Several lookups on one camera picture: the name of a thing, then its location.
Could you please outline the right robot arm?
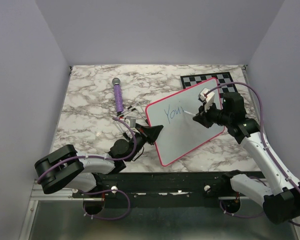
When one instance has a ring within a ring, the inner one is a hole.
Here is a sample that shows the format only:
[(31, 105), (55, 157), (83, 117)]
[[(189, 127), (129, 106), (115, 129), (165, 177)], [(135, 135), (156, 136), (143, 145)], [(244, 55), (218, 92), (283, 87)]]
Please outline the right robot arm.
[(206, 128), (214, 124), (226, 127), (228, 133), (252, 156), (268, 182), (265, 186), (234, 170), (225, 175), (220, 191), (226, 196), (238, 192), (250, 198), (262, 207), (274, 224), (300, 217), (300, 181), (266, 143), (260, 125), (246, 116), (244, 98), (237, 92), (227, 92), (223, 95), (222, 109), (218, 109), (214, 92), (205, 88), (198, 99), (202, 106), (192, 119)]

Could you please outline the blue whiteboard marker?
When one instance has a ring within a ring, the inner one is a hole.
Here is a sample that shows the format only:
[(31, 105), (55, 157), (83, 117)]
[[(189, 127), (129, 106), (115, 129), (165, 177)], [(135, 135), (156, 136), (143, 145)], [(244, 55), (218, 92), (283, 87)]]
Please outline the blue whiteboard marker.
[(188, 114), (188, 115), (190, 115), (190, 116), (193, 116), (193, 117), (196, 116), (194, 113), (191, 113), (191, 112), (189, 112), (189, 111), (185, 111), (185, 110), (184, 110), (183, 112), (186, 113), (186, 114)]

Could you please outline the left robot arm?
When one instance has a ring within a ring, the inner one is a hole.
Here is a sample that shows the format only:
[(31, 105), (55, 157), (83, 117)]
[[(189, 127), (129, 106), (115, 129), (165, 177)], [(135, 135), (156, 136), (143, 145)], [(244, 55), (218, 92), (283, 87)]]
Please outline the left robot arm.
[(163, 130), (163, 125), (130, 127), (132, 138), (125, 136), (115, 141), (109, 152), (103, 155), (79, 155), (72, 144), (67, 144), (34, 164), (45, 194), (53, 194), (64, 188), (84, 191), (94, 198), (100, 194), (97, 174), (117, 174), (126, 168), (126, 162), (134, 162), (144, 151), (144, 145), (153, 145)]

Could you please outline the pink framed whiteboard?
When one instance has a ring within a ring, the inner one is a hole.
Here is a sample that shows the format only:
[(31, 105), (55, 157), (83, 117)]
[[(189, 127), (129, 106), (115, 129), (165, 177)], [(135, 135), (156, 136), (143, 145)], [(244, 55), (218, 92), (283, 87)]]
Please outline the pink framed whiteboard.
[(155, 141), (162, 166), (170, 165), (225, 131), (223, 126), (216, 124), (206, 128), (193, 121), (193, 116), (186, 113), (197, 114), (202, 106), (199, 93), (204, 89), (210, 90), (217, 84), (217, 79), (213, 77), (146, 106), (145, 114), (149, 125), (163, 126)]

